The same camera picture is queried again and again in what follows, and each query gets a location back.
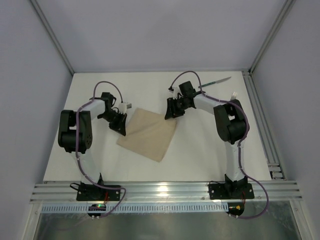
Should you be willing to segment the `beige cloth napkin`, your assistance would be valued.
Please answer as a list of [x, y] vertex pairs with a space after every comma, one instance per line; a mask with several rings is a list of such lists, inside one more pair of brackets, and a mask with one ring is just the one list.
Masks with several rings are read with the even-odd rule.
[[176, 128], [175, 119], [166, 120], [163, 114], [137, 108], [126, 126], [126, 135], [116, 143], [159, 163], [169, 149]]

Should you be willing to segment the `green handled knife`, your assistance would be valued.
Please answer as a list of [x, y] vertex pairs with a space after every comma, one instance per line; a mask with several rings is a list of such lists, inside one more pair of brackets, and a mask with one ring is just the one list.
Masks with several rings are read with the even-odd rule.
[[212, 82], [209, 82], [209, 83], [205, 83], [205, 84], [201, 84], [198, 88], [205, 88], [205, 87], [208, 87], [208, 86], [212, 86], [214, 84], [219, 84], [219, 83], [223, 83], [223, 82], [226, 82], [228, 81], [229, 79], [231, 79], [232, 77], [229, 76], [229, 77], [226, 77], [226, 78], [222, 78], [222, 79], [219, 79], [219, 80], [215, 80], [215, 81], [212, 81]]

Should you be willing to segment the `green handled fork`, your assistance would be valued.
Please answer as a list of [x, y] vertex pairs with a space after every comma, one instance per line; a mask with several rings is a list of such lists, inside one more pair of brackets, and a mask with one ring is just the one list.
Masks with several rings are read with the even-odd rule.
[[235, 100], [237, 98], [238, 93], [237, 92], [233, 92], [231, 97], [230, 97], [230, 101]]

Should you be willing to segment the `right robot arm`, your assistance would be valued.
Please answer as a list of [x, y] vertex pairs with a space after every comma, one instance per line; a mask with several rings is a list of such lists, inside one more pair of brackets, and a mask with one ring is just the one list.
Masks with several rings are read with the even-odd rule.
[[243, 173], [243, 147], [241, 140], [247, 133], [246, 118], [237, 99], [230, 102], [215, 101], [196, 91], [187, 81], [178, 87], [169, 87], [172, 97], [167, 99], [164, 119], [175, 119], [189, 108], [200, 109], [214, 116], [217, 134], [225, 144], [226, 173], [224, 182], [211, 181], [208, 185], [211, 200], [254, 199], [252, 185]]

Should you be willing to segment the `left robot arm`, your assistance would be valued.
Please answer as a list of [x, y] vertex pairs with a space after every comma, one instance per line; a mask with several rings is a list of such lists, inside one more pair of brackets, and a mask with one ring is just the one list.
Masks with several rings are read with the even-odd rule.
[[78, 110], [64, 109], [60, 113], [58, 128], [58, 145], [71, 154], [82, 175], [83, 184], [107, 189], [104, 186], [101, 172], [98, 171], [90, 148], [93, 143], [92, 121], [95, 119], [108, 122], [110, 130], [125, 136], [127, 110], [132, 107], [121, 101], [114, 106], [116, 98], [109, 92], [100, 97], [92, 97]]

